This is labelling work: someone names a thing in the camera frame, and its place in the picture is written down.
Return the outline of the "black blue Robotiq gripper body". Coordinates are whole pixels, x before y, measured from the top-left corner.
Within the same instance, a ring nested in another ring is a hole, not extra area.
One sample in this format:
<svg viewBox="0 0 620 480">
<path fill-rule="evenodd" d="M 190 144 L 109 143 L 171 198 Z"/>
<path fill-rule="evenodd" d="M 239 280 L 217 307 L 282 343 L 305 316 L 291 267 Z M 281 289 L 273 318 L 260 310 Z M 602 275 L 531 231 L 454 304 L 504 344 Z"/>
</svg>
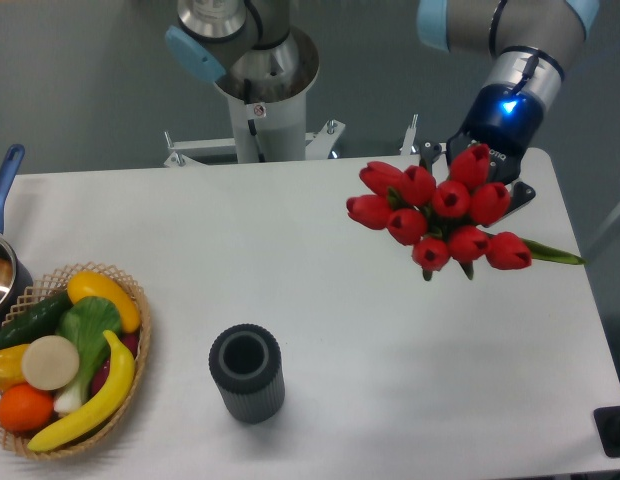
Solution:
<svg viewBox="0 0 620 480">
<path fill-rule="evenodd" d="M 544 118 L 542 104 L 525 92 L 515 95 L 504 84 L 483 87 L 459 130 L 446 141 L 448 165 L 471 143 L 486 144 L 489 180 L 510 184 L 521 173 L 521 161 Z"/>
</svg>

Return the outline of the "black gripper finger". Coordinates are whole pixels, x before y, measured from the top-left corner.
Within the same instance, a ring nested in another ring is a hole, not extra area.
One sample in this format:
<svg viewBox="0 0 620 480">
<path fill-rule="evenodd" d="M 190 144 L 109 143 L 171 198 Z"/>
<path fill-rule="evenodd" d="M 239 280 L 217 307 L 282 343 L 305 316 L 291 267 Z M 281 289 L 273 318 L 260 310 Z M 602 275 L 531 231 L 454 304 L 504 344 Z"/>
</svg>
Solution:
<svg viewBox="0 0 620 480">
<path fill-rule="evenodd" d="M 431 169 L 443 153 L 444 147 L 439 142 L 424 140 L 419 143 L 420 165 L 426 169 Z"/>
<path fill-rule="evenodd" d="M 510 203 L 500 221 L 524 208 L 536 197 L 536 190 L 523 180 L 515 180 L 506 186 L 506 190 L 510 195 Z"/>
</svg>

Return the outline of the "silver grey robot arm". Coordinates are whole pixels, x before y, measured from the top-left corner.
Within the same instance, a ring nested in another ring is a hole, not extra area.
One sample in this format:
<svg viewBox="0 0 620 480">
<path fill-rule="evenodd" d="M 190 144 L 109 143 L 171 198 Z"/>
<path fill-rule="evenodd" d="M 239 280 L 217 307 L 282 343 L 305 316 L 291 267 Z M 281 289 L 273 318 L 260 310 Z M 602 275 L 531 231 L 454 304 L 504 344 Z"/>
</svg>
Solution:
<svg viewBox="0 0 620 480">
<path fill-rule="evenodd" d="M 494 65 L 459 130 L 444 144 L 414 128 L 401 153 L 426 163 L 464 147 L 490 148 L 489 177 L 510 187 L 512 208 L 534 197 L 520 179 L 522 159 L 565 74 L 587 39 L 596 1 L 423 1 L 420 41 L 446 52 L 488 53 Z M 326 158 L 337 126 L 306 136 L 306 94 L 319 71 L 312 40 L 290 22 L 286 1 L 181 1 L 165 35 L 179 65 L 226 98 L 241 163 Z"/>
</svg>

